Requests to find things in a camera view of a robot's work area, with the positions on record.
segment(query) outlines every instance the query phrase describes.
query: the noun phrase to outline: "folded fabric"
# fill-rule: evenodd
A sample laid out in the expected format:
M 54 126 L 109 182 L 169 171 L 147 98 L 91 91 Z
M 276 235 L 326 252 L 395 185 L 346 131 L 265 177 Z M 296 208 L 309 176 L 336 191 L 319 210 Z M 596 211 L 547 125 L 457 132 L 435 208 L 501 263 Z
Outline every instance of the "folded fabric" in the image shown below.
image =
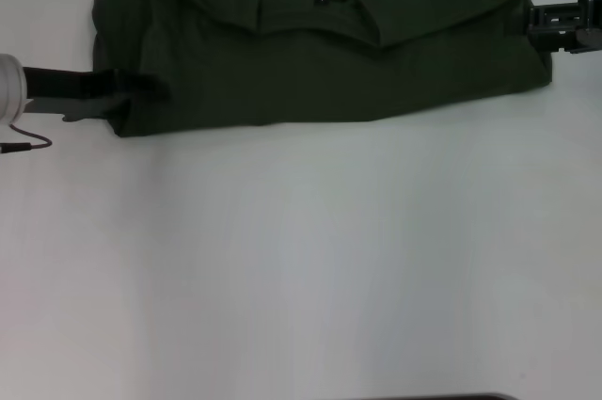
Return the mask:
M 538 88 L 530 0 L 96 0 L 95 69 L 157 74 L 120 136 L 363 121 Z

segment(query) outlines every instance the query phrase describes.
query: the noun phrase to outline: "white surface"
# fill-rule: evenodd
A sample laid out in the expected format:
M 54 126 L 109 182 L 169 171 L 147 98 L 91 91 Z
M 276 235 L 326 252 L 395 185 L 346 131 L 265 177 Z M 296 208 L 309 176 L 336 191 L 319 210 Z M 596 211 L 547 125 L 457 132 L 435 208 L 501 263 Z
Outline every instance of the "white surface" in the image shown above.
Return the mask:
M 91 0 L 0 3 L 2 52 L 89 67 Z M 24 117 L 56 144 L 0 160 L 0 398 L 599 398 L 602 55 L 557 70 L 372 124 Z

